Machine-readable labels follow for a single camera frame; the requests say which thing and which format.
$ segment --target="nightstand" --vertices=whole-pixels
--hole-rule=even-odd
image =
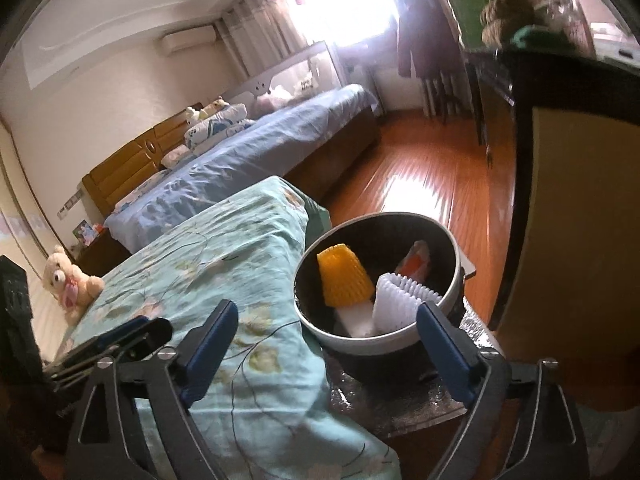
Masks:
[[[82,250],[76,265],[89,276],[102,277],[130,256],[119,241],[111,238],[109,230],[103,229],[91,245]]]

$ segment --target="bed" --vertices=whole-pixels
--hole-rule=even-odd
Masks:
[[[291,78],[291,71],[327,66],[326,91],[294,107],[269,114],[252,127],[183,161],[125,210],[114,206],[159,171],[162,157],[184,142],[186,113],[156,125],[93,168],[82,179],[106,217],[111,236],[131,253],[162,233],[272,174],[283,176],[317,201],[355,159],[380,136],[374,98],[358,85],[342,86],[332,51],[316,43],[283,63],[226,92],[228,102],[255,99]]]
[[[321,351],[294,310],[296,265],[329,228],[325,209],[279,177],[267,178],[109,272],[106,288],[65,346],[141,314],[171,320],[177,344],[219,300],[231,299],[240,313],[236,338],[207,395],[191,409],[226,475],[399,479],[393,450],[328,411]],[[141,404],[140,410],[154,462],[161,477],[170,478],[150,409]]]

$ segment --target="blue bedsheet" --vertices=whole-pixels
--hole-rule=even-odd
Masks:
[[[374,103],[362,86],[348,85],[269,114],[182,163],[104,225],[133,254],[233,193],[268,176],[284,176]]]
[[[191,409],[227,476],[397,480],[395,452],[329,411],[321,351],[296,315],[296,266],[329,228],[325,209],[282,179],[268,178],[109,272],[66,348],[141,314],[171,320],[175,345],[229,298],[238,305],[238,332],[207,395]],[[171,478],[150,409],[140,409],[160,478]]]

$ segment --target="air conditioner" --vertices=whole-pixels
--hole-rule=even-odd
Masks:
[[[207,25],[206,27],[190,28],[189,30],[167,34],[160,40],[160,45],[162,46],[162,51],[169,55],[177,50],[204,43],[213,43],[214,41],[216,41],[216,31],[212,25]]]

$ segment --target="wooden headboard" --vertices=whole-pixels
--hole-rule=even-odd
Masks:
[[[202,104],[192,108],[200,110]],[[188,128],[183,110],[130,140],[87,173],[82,184],[100,212],[110,215],[119,200],[157,173],[160,160],[184,142]]]

